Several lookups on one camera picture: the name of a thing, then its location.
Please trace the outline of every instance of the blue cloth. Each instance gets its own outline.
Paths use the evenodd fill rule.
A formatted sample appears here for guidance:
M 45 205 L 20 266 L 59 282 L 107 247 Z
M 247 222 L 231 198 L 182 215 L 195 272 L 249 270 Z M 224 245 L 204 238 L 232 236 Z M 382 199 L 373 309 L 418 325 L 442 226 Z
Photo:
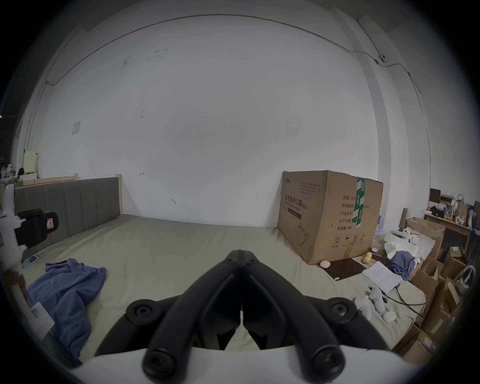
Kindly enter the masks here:
M 102 288 L 105 268 L 93 268 L 68 259 L 46 264 L 46 273 L 28 287 L 33 304 L 41 302 L 55 321 L 52 333 L 78 361 L 80 350 L 90 336 L 85 307 Z
M 390 260 L 388 269 L 408 281 L 410 274 L 415 269 L 415 259 L 410 252 L 398 251 Z

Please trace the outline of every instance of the clutter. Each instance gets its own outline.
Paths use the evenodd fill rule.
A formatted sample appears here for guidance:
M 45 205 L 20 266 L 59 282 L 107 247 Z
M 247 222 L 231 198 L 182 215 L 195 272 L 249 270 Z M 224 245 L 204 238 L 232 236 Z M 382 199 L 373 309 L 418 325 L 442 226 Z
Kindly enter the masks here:
M 367 252 L 367 254 L 363 257 L 362 263 L 364 264 L 370 264 L 370 260 L 372 259 L 372 253 Z
M 320 262 L 320 267 L 323 269 L 327 269 L 330 266 L 330 262 L 328 260 L 323 260 Z
M 468 288 L 470 288 L 471 283 L 473 283 L 473 280 L 475 279 L 475 273 L 475 267 L 473 265 L 469 265 L 460 274 L 460 279 L 456 282 L 456 289 L 458 290 L 460 296 L 464 296 L 468 291 Z
M 402 281 L 399 275 L 394 274 L 381 262 L 377 261 L 372 267 L 362 271 L 363 275 L 374 283 L 382 292 L 388 294 Z
M 419 247 L 417 256 L 423 260 L 427 258 L 435 245 L 435 240 L 422 235 L 420 232 L 417 232 L 414 229 L 405 228 L 402 234 L 410 241 L 410 243 Z
M 388 312 L 385 312 L 384 313 L 384 320 L 385 322 L 388 324 L 388 323 L 391 323 L 393 320 L 396 319 L 396 314 L 395 312 L 393 311 L 388 311 Z
M 45 265 L 46 273 L 28 287 L 33 303 L 39 301 L 52 317 L 52 333 L 74 358 L 90 336 L 85 307 L 102 288 L 105 268 L 79 264 L 75 259 Z
M 368 297 L 370 300 L 373 301 L 375 309 L 378 313 L 382 313 L 385 311 L 385 303 L 383 299 L 382 292 L 377 288 L 373 287 L 372 291 L 370 292 L 370 296 Z
M 412 364 L 426 364 L 432 358 L 432 355 L 421 342 L 416 340 L 403 358 Z
M 364 269 L 365 267 L 362 264 L 357 263 L 355 260 L 344 259 L 332 261 L 330 266 L 327 269 L 324 269 L 324 271 L 327 272 L 333 280 L 339 281 L 359 275 Z
M 442 277 L 455 279 L 457 275 L 467 266 L 460 260 L 463 260 L 460 248 L 450 247 L 442 269 Z
M 432 251 L 428 256 L 437 259 L 442 246 L 442 241 L 444 240 L 445 226 L 418 217 L 407 219 L 405 225 L 435 241 Z
M 439 284 L 439 274 L 441 273 L 443 264 L 438 260 L 427 257 L 423 262 L 420 270 L 412 278 L 412 284 L 425 294 L 425 309 L 423 313 L 426 315 L 435 298 L 435 293 Z
M 363 317 L 370 321 L 372 318 L 372 308 L 370 307 L 370 301 L 367 296 L 358 296 L 354 300 L 355 306 L 361 312 Z
M 413 257 L 417 257 L 417 253 L 420 249 L 419 246 L 410 243 L 408 240 L 401 239 L 391 233 L 385 234 L 384 241 L 384 248 L 389 260 L 391 260 L 398 251 L 407 251 Z
M 415 259 L 407 251 L 399 251 L 395 253 L 394 257 L 388 264 L 388 269 L 393 273 L 399 275 L 405 281 L 410 278 L 410 273 L 415 268 Z

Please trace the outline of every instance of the grey bed sheet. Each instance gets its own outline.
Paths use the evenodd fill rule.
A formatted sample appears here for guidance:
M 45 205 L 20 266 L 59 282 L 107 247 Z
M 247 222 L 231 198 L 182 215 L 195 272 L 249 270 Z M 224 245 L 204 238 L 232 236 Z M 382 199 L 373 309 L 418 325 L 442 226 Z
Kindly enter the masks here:
M 24 275 L 28 286 L 44 273 L 45 263 L 69 257 L 107 269 L 102 290 L 87 308 L 92 333 L 80 355 L 85 362 L 93 357 L 103 337 L 132 301 L 161 300 L 183 293 L 234 249 L 252 251 L 304 295 L 352 300 L 368 294 L 368 285 L 372 285 L 362 274 L 335 282 L 321 268 L 307 265 L 276 228 L 193 224 L 131 215 L 120 215 L 45 248 L 39 253 L 40 260 Z M 406 302 L 425 301 L 423 292 L 407 281 L 402 281 L 399 291 Z M 398 300 L 396 293 L 391 292 L 391 297 Z M 386 308 L 395 311 L 396 320 L 386 324 L 372 305 L 371 323 L 392 348 L 417 316 L 392 300 Z M 258 347 L 240 326 L 227 349 Z

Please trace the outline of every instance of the cardboard box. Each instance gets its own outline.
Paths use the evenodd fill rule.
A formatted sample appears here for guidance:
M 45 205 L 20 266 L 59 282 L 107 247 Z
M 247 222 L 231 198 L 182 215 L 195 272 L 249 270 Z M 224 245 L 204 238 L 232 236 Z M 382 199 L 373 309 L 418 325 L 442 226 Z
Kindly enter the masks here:
M 425 332 L 419 331 L 418 333 L 418 341 L 422 343 L 422 345 L 429 351 L 430 353 L 435 353 L 440 348 L 440 345 L 432 340 Z
M 442 270 L 442 277 L 450 279 L 455 279 L 457 275 L 466 268 L 466 264 L 462 263 L 460 259 L 462 258 L 462 252 L 460 252 L 459 247 L 450 247 L 448 250 L 447 257 L 445 258 L 444 267 Z
M 419 271 L 414 275 L 411 282 L 425 294 L 425 309 L 423 314 L 426 316 L 435 298 L 438 287 L 438 276 L 443 268 L 443 264 L 438 260 L 427 257 Z
M 447 289 L 445 290 L 445 295 L 448 302 L 448 307 L 450 311 L 455 310 L 456 306 L 460 303 L 460 295 L 458 294 L 454 283 L 448 282 Z
M 366 253 L 383 184 L 332 171 L 283 172 L 278 229 L 307 264 Z
M 417 232 L 420 232 L 422 235 L 435 240 L 435 245 L 433 246 L 428 257 L 437 259 L 442 246 L 442 241 L 444 240 L 445 226 L 432 221 L 423 220 L 418 217 L 407 219 L 405 221 L 405 225 Z
M 432 354 L 416 340 L 403 358 L 412 364 L 426 364 L 432 358 Z
M 418 328 L 414 323 L 412 323 L 407 333 L 405 333 L 405 335 L 400 339 L 400 341 L 392 348 L 392 352 L 395 352 L 400 356 L 405 356 L 413 343 L 415 343 L 415 340 L 417 340 L 419 333 L 420 328 Z
M 422 331 L 438 344 L 444 342 L 450 329 L 450 323 L 460 308 L 460 305 L 458 305 L 455 312 L 450 310 L 446 297 L 449 282 L 452 283 L 452 280 L 447 278 L 445 283 L 441 285 L 432 308 L 421 326 Z

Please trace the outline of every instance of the black mat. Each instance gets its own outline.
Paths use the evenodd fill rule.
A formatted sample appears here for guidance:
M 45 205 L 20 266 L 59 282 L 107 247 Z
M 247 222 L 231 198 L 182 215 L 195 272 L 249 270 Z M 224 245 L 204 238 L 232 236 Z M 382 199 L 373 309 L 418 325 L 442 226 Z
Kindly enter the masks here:
M 343 259 L 332 261 L 330 266 L 325 269 L 333 280 L 339 281 L 362 273 L 365 267 L 353 259 Z

